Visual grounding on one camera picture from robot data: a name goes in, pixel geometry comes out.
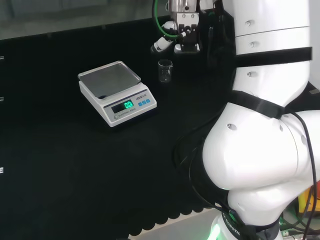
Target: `wire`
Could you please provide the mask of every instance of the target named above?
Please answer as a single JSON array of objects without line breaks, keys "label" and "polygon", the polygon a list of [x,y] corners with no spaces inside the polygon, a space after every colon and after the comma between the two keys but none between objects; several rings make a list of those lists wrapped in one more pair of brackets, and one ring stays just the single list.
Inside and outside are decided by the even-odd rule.
[{"label": "wire", "polygon": [[157,27],[159,28],[160,32],[162,34],[164,34],[165,36],[169,37],[169,38],[174,38],[174,39],[177,39],[179,37],[179,35],[171,35],[171,34],[168,34],[166,33],[162,27],[160,26],[160,23],[159,23],[159,20],[158,20],[158,0],[153,0],[153,3],[152,3],[152,13],[154,15],[154,19],[155,19],[155,22],[156,22],[156,25]]},{"label": "wire", "polygon": [[181,161],[181,156],[180,156],[180,144],[182,142],[182,140],[184,138],[186,138],[187,136],[193,134],[194,132],[200,130],[201,128],[207,126],[208,124],[210,124],[211,122],[213,122],[214,120],[216,120],[218,117],[220,117],[220,115],[222,114],[222,112],[225,110],[226,104],[218,111],[216,112],[211,118],[209,118],[207,121],[205,121],[204,123],[202,123],[199,126],[196,126],[194,128],[192,128],[188,133],[186,133],[185,135],[180,136],[177,140],[176,140],[176,144],[173,148],[173,163],[175,165],[175,167],[180,167],[182,165],[182,163],[188,158],[188,156],[186,156],[182,161]]},{"label": "wire", "polygon": [[307,211],[308,211],[309,204],[310,204],[310,200],[311,200],[311,195],[312,195],[312,192],[309,191],[308,198],[307,198],[306,205],[305,205],[305,207],[304,207],[304,210],[303,210],[303,214],[302,214],[301,219],[297,216],[296,218],[297,218],[298,221],[296,221],[296,222],[293,223],[293,224],[290,223],[290,224],[286,224],[286,225],[283,226],[283,227],[280,227],[280,230],[281,230],[281,231],[285,231],[285,230],[288,230],[288,229],[294,229],[295,226],[297,226],[298,224],[300,224],[300,223],[302,222],[302,219],[305,217],[305,215],[306,215],[306,213],[307,213]]},{"label": "wire", "polygon": [[[307,125],[305,123],[305,121],[302,119],[302,117],[300,117],[297,113],[293,112],[292,115],[294,115],[302,124],[304,132],[305,132],[305,136],[306,136],[306,141],[307,141],[307,145],[309,148],[309,154],[310,154],[310,160],[311,160],[311,168],[312,168],[312,180],[313,180],[313,195],[317,196],[317,173],[316,173],[316,165],[315,165],[315,157],[314,157],[314,151],[312,149],[312,144],[311,144],[311,140],[310,140],[310,135],[309,135],[309,131],[307,128]],[[312,205],[312,210],[311,210],[311,215],[309,216],[308,222],[305,226],[305,230],[304,230],[304,234],[303,234],[303,238],[302,240],[306,240],[309,228],[310,228],[310,224],[311,224],[311,220],[313,215],[315,214],[316,211],[316,205],[317,205],[317,198],[314,197],[313,198],[313,205]]]},{"label": "wire", "polygon": [[[283,222],[284,222],[286,225],[288,225],[288,226],[292,225],[292,224],[291,224],[290,222],[288,222],[287,220],[285,220],[285,219],[282,219],[282,220],[283,220]],[[303,232],[303,233],[306,231],[305,228],[301,228],[301,227],[297,227],[297,226],[295,226],[295,227],[290,227],[290,228],[295,229],[295,230],[298,230],[298,231],[301,231],[301,232]],[[319,234],[320,234],[319,231],[313,230],[312,228],[310,228],[308,232],[309,232],[310,234],[313,234],[313,235],[319,235]]]},{"label": "wire", "polygon": [[201,198],[205,203],[208,204],[209,207],[214,208],[214,209],[217,209],[218,211],[220,211],[220,212],[222,212],[222,213],[224,213],[224,214],[226,214],[226,215],[229,215],[229,213],[228,213],[227,211],[225,211],[222,207],[218,207],[218,206],[213,205],[213,204],[211,204],[210,202],[208,202],[208,201],[196,190],[196,188],[195,188],[194,185],[192,184],[191,174],[190,174],[190,173],[191,173],[191,166],[192,166],[193,160],[194,160],[194,157],[191,159],[191,162],[190,162],[190,165],[189,165],[189,170],[188,170],[189,182],[190,182],[190,184],[191,184],[191,186],[192,186],[192,189],[193,189],[194,192],[198,195],[199,198]]}]

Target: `black cloth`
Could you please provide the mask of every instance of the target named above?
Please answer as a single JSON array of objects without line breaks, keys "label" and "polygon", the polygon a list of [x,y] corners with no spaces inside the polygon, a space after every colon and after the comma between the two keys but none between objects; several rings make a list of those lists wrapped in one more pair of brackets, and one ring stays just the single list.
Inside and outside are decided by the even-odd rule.
[{"label": "black cloth", "polygon": [[[150,55],[158,36],[146,19],[0,42],[0,239],[126,238],[202,210],[172,149],[225,104],[233,61],[220,59],[224,68],[212,74],[206,54],[165,56],[173,78],[161,85]],[[81,94],[77,75],[118,60],[158,107],[110,128]],[[319,109],[319,96],[305,92],[292,108]],[[197,134],[182,155],[199,143]]]}]

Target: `floor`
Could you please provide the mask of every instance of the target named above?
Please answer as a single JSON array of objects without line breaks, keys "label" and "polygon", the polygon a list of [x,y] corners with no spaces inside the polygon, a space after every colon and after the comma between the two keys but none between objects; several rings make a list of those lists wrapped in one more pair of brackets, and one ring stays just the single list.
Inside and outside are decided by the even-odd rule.
[{"label": "floor", "polygon": [[[159,1],[159,16],[167,14],[166,3]],[[150,18],[151,8],[151,0],[109,0],[106,6],[14,18],[0,21],[0,40]]]}]

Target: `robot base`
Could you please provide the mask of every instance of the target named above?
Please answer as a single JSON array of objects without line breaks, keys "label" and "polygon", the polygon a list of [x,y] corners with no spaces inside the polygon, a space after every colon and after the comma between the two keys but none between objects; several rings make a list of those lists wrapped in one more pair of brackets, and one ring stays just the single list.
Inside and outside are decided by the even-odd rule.
[{"label": "robot base", "polygon": [[[258,235],[261,239],[264,239],[264,240],[282,240],[283,239],[280,230],[278,230],[277,233],[269,234],[270,238],[266,237],[263,231],[258,233]],[[232,226],[231,222],[224,221],[224,217],[222,214],[220,214],[214,219],[211,226],[211,233],[207,240],[239,240],[239,239],[241,239],[240,233]]]}]

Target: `white base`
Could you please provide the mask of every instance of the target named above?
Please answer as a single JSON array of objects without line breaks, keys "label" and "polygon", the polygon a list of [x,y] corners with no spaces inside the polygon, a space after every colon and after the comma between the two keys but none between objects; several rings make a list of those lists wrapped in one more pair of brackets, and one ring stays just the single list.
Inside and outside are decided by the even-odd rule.
[{"label": "white base", "polygon": [[177,219],[168,219],[165,224],[156,224],[151,230],[142,230],[138,236],[129,235],[130,240],[206,240],[215,217],[221,215],[216,209],[204,209]]},{"label": "white base", "polygon": [[[92,106],[94,106],[94,108],[97,110],[97,112],[103,117],[103,119],[108,123],[108,125],[110,127],[115,127],[119,124],[124,123],[125,121],[133,119],[133,118],[157,107],[157,101],[155,100],[155,98],[151,94],[149,88],[146,85],[144,85],[143,83],[139,83],[138,85],[130,87],[124,91],[121,91],[117,94],[114,94],[114,95],[109,96],[104,99],[96,98],[93,95],[93,93],[86,87],[86,85],[82,81],[79,81],[79,86],[80,86],[81,93],[92,104]],[[111,120],[109,118],[109,116],[106,114],[106,111],[104,109],[105,106],[116,103],[117,101],[119,101],[121,99],[125,99],[128,96],[138,94],[139,92],[144,91],[144,90],[146,90],[146,93],[148,94],[149,98],[151,99],[151,104],[149,104],[148,107],[144,107],[141,110],[135,111],[132,114],[128,114],[125,117],[119,118],[118,120],[114,120],[114,119]]]},{"label": "white base", "polygon": [[[211,226],[210,238],[208,238],[207,240],[237,240],[237,238],[234,237],[227,228],[221,213],[214,219]],[[274,240],[283,240],[280,231]]]}]

